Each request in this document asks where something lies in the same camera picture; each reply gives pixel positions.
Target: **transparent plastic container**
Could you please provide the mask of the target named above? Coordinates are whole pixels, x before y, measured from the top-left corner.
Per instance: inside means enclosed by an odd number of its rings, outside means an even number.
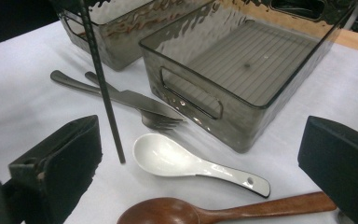
[[[90,53],[77,1],[53,3],[71,41]],[[138,42],[205,3],[203,0],[88,1],[103,63],[119,71],[142,56]]]
[[[313,1],[304,13],[280,2],[211,1],[141,40],[152,92],[246,152],[354,9]]]

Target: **metal cutlery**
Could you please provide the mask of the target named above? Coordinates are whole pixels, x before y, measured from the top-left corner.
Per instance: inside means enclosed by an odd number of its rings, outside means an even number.
[[[68,77],[61,71],[55,70],[50,75],[51,79],[67,87],[101,96],[101,90],[97,87],[82,83]],[[97,76],[91,72],[86,73],[86,78],[98,84]],[[154,130],[164,131],[174,128],[179,122],[186,119],[179,113],[158,101],[148,98],[134,91],[118,91],[107,82],[106,88],[112,101],[131,106],[140,111],[142,123]]]

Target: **white ceramic spoon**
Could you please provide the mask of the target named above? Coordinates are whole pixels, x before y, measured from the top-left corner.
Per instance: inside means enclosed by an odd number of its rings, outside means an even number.
[[[133,147],[139,166],[153,175],[205,175],[224,179],[263,197],[269,196],[269,182],[257,175],[205,161],[191,154],[172,139],[148,133],[139,137]]]

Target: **spoon handle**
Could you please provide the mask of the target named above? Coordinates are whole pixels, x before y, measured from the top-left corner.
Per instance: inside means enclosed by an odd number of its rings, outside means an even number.
[[[225,210],[198,210],[200,223],[210,224],[223,220],[247,217],[283,217],[335,210],[337,206],[323,192],[314,192],[265,203],[256,203]]]
[[[236,170],[209,161],[203,161],[202,168],[200,169],[198,175],[207,175],[229,181],[265,198],[267,198],[270,193],[269,182],[266,179],[258,175],[246,173],[244,171]]]

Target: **table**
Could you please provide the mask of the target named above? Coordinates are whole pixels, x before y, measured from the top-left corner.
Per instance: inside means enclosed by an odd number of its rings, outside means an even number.
[[[84,73],[94,71],[90,55],[70,42],[59,22],[0,43],[0,180],[9,180],[9,163],[65,123],[98,115],[103,161],[65,223],[116,223],[131,205],[165,196],[207,209],[266,201],[213,178],[168,178],[146,173],[135,163],[131,148],[139,136],[154,131],[142,124],[136,110],[113,104],[127,159],[120,164],[102,99],[54,83],[49,75],[56,69],[85,82]],[[107,66],[103,69],[106,80],[118,89],[159,100],[148,87],[142,59],[122,72]],[[191,121],[164,134],[205,160],[266,178],[271,185],[267,200],[274,200],[319,190],[296,160],[309,115],[332,119],[358,131],[357,49],[335,44],[247,153],[236,153]],[[246,223],[337,223],[336,216],[334,211]]]

